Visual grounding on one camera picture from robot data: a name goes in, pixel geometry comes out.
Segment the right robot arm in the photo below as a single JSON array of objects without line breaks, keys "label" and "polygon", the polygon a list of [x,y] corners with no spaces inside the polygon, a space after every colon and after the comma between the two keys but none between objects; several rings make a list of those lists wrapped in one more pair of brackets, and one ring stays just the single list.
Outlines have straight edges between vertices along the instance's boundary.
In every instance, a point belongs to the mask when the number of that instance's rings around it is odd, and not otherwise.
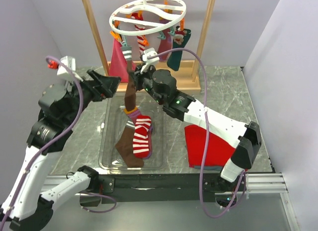
[{"label": "right robot arm", "polygon": [[148,72],[135,71],[129,76],[134,81],[136,90],[145,90],[168,116],[206,131],[201,168],[206,166],[209,148],[216,148],[216,155],[225,154],[226,150],[221,145],[208,144],[213,137],[233,150],[231,155],[225,156],[225,164],[211,185],[215,192],[220,193],[230,191],[237,185],[238,176],[251,169],[261,147],[259,125],[255,122],[239,122],[205,107],[199,100],[178,90],[176,79],[168,70],[151,67]]}]

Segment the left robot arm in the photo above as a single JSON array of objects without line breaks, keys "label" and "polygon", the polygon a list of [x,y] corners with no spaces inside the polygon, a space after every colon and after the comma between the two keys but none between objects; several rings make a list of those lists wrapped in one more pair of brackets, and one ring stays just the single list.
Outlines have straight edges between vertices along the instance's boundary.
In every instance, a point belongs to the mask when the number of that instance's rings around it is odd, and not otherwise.
[{"label": "left robot arm", "polygon": [[88,70],[90,79],[80,78],[71,87],[48,86],[39,99],[38,121],[27,139],[24,162],[6,201],[0,207],[0,220],[13,231],[40,231],[53,213],[80,192],[100,192],[98,172],[80,167],[70,178],[44,192],[42,187],[72,134],[71,124],[89,103],[111,98],[121,79]]}]

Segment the maroon purple ribbed sock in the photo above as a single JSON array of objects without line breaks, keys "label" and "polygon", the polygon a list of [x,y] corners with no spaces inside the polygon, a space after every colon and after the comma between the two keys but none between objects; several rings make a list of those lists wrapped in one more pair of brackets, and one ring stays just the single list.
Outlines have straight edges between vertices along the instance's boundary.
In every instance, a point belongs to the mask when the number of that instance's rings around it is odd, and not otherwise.
[{"label": "maroon purple ribbed sock", "polygon": [[137,119],[137,117],[139,116],[139,115],[142,115],[142,113],[140,112],[140,110],[136,107],[136,110],[134,111],[134,112],[132,112],[132,113],[130,113],[130,114],[126,114],[132,121],[133,121],[133,123],[134,123],[134,125],[135,125],[135,122],[136,122],[136,119]]}]

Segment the brown sock with striped cuff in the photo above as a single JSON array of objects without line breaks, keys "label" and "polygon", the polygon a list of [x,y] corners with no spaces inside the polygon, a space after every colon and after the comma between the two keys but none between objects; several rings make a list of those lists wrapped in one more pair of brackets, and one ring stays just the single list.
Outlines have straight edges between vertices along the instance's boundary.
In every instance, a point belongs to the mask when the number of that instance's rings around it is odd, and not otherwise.
[{"label": "brown sock with striped cuff", "polygon": [[134,132],[135,125],[132,120],[128,120],[115,148],[128,168],[141,168],[144,166],[143,159],[137,158],[133,154]]}]

